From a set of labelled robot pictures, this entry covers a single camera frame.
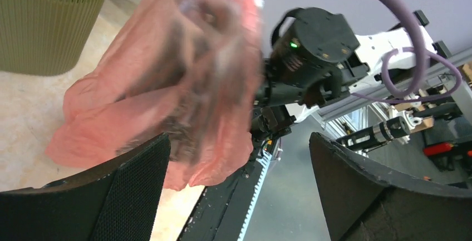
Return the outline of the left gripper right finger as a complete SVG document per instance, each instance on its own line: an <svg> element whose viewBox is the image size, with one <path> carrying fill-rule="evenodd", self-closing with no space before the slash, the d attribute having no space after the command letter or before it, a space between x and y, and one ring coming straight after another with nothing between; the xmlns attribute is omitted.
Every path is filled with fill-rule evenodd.
<svg viewBox="0 0 472 241"><path fill-rule="evenodd" d="M404 174L316 132L309 150L332 240L471 239L471 190Z"/></svg>

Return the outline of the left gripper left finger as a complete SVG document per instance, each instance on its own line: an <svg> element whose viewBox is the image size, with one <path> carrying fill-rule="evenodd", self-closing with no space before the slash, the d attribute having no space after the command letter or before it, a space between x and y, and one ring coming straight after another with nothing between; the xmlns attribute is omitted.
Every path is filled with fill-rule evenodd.
<svg viewBox="0 0 472 241"><path fill-rule="evenodd" d="M161 134L41 188L1 192L1 239L149 240L170 148Z"/></svg>

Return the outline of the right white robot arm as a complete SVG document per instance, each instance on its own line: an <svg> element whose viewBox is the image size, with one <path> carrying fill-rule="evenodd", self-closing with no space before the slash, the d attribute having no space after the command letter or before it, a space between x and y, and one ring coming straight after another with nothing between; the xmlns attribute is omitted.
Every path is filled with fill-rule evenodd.
<svg viewBox="0 0 472 241"><path fill-rule="evenodd" d="M284 133L319 109L384 82L390 70L408 70L416 57L406 29L356 35L345 17L317 7L294 8L292 22L271 36L264 82L256 93L254 136Z"/></svg>

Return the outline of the red plastic trash bag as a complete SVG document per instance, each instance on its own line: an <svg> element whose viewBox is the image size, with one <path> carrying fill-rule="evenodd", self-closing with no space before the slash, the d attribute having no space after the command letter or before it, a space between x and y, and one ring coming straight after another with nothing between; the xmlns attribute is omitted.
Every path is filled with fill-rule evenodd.
<svg viewBox="0 0 472 241"><path fill-rule="evenodd" d="M255 0L141 0L97 67L63 99L46 155L91 168L165 133L164 188L222 183L253 150L262 80Z"/></svg>

